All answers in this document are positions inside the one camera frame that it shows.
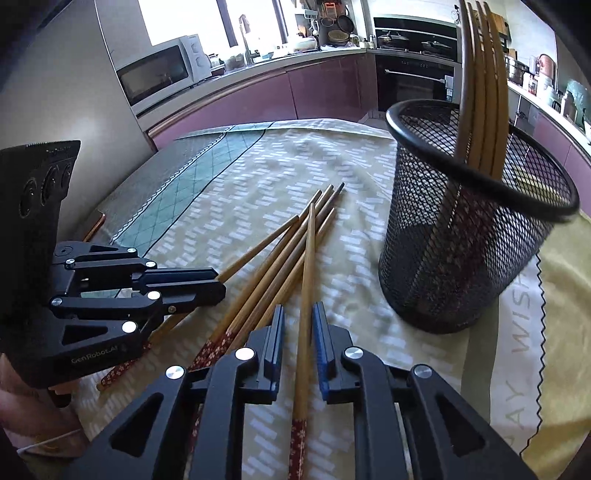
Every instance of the patterned tablecloth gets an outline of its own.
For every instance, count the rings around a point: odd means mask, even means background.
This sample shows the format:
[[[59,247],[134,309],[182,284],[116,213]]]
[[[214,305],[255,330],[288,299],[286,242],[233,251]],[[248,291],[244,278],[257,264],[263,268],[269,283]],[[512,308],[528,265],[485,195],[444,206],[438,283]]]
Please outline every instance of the patterned tablecloth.
[[[400,320],[378,282],[396,148],[387,132],[337,120],[195,132],[103,203],[101,236],[138,248],[160,267],[220,271],[299,213],[317,189],[344,181],[337,221],[317,253],[316,299],[329,322],[388,364],[433,366],[540,478],[554,479],[591,427],[591,223],[581,216],[557,227],[475,327],[424,333]],[[167,367],[191,363],[264,256],[226,283],[221,304],[196,310],[107,392],[95,389],[101,374],[83,379],[74,404],[89,438]],[[298,305],[295,293],[286,308],[278,400],[246,408],[244,478],[286,477]],[[352,408],[325,405],[311,378],[307,478],[353,479]]]

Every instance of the yellow fabric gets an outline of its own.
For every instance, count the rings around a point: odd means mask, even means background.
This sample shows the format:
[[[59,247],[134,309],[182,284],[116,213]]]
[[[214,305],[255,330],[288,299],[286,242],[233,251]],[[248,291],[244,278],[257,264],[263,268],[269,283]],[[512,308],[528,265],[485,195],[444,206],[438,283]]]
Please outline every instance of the yellow fabric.
[[[564,471],[591,429],[591,221],[554,228],[540,251],[546,300],[538,435],[523,458],[540,480]]]

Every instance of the black basket rim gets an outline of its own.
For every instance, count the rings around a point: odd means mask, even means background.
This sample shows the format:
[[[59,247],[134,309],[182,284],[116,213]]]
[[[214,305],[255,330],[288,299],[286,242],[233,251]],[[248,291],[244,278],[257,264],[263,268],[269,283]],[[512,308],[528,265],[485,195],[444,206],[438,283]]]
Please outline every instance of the black basket rim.
[[[509,125],[509,133],[525,141],[528,145],[540,150],[554,164],[554,167],[562,174],[565,182],[570,189],[570,203],[565,206],[551,205],[533,198],[525,193],[504,184],[501,181],[492,179],[483,173],[469,167],[464,162],[458,162],[453,157],[438,148],[428,144],[421,137],[412,133],[400,119],[407,108],[416,106],[445,106],[448,108],[459,109],[457,103],[450,103],[445,100],[405,100],[392,105],[386,112],[388,129],[394,138],[408,148],[414,155],[425,161],[433,168],[441,171],[460,184],[483,193],[500,205],[527,216],[535,217],[539,220],[553,223],[568,222],[573,215],[579,211],[579,192],[574,185],[570,175],[564,167],[548,152],[546,148],[540,145],[524,131]]]

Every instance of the wire mesh cup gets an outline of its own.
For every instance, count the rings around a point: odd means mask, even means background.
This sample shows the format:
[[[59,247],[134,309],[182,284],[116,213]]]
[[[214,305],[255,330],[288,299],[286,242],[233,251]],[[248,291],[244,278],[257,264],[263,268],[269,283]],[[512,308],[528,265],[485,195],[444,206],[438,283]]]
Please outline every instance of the wire mesh cup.
[[[439,100],[387,112],[398,148],[379,280],[394,310],[431,333],[474,324],[579,210],[564,168],[513,126],[501,181],[454,159],[458,116],[459,105]]]

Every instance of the gray stripe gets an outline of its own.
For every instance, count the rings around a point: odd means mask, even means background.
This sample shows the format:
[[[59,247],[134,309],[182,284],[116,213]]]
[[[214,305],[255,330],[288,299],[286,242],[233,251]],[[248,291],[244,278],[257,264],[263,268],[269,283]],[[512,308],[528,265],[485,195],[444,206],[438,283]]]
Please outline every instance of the gray stripe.
[[[462,397],[488,423],[491,422],[491,379],[499,334],[499,299],[482,313],[470,329],[462,372]]]

